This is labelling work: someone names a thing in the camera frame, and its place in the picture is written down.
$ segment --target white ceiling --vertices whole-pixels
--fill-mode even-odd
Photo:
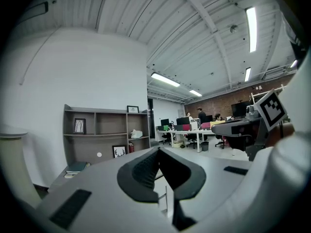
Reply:
[[[194,89],[208,97],[259,81],[267,69],[294,60],[281,12],[274,0],[34,0],[49,11],[16,26],[21,37],[53,27],[88,27],[116,33],[148,47],[148,95],[178,102],[193,101]],[[257,50],[249,53],[244,9],[257,14]],[[230,27],[236,24],[236,33]],[[159,72],[181,83],[173,87],[150,77]]]

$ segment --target black rubber pad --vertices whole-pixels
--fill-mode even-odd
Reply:
[[[231,172],[231,173],[236,173],[236,174],[241,174],[241,175],[246,175],[247,174],[247,169],[243,168],[238,168],[234,166],[226,166],[224,168],[225,171]]]
[[[55,212],[50,220],[59,227],[68,229],[91,194],[89,191],[76,190]]]

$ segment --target fire extinguisher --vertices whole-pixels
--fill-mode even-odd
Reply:
[[[134,153],[134,144],[133,143],[131,143],[131,142],[129,142],[129,152],[130,153]]]

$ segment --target ceiling light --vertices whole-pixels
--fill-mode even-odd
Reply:
[[[171,85],[173,85],[173,86],[175,86],[175,87],[180,86],[180,84],[177,83],[177,82],[175,82],[174,80],[171,80],[171,79],[169,79],[169,78],[166,78],[166,77],[164,77],[164,76],[162,76],[162,75],[160,75],[160,74],[158,74],[158,73],[156,73],[156,72],[154,72],[153,74],[151,74],[151,78],[154,78],[154,79],[157,79],[157,80],[161,80],[161,81],[163,81],[163,82],[165,82],[165,83],[168,83],[168,84],[171,84]]]
[[[200,93],[198,93],[198,92],[196,92],[196,91],[194,91],[194,90],[192,90],[192,91],[190,91],[190,92],[193,93],[193,94],[195,94],[195,95],[197,95],[198,97],[201,97],[201,96],[202,96]]]
[[[257,20],[255,8],[249,8],[246,10],[248,33],[249,33],[249,52],[256,51],[257,47]]]
[[[249,80],[249,76],[251,75],[251,68],[247,68],[246,69],[246,73],[245,73],[245,82],[247,82]]]
[[[297,60],[294,60],[294,62],[291,65],[291,68],[295,67],[297,65]]]

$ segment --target brick wall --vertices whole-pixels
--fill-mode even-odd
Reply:
[[[256,88],[256,86],[261,85],[263,92],[270,91],[273,88],[281,87],[281,84],[287,85],[292,76],[293,75],[288,75],[277,80],[266,81],[254,85],[253,87]],[[249,101],[249,96],[252,92],[253,94],[257,94],[259,90],[253,90],[252,87],[247,87],[218,97],[187,104],[185,105],[185,112],[190,112],[191,116],[196,118],[198,116],[197,108],[202,107],[206,115],[215,116],[216,113],[220,113],[222,117],[229,117],[232,115],[231,105],[238,103],[240,100],[242,100],[242,102]]]

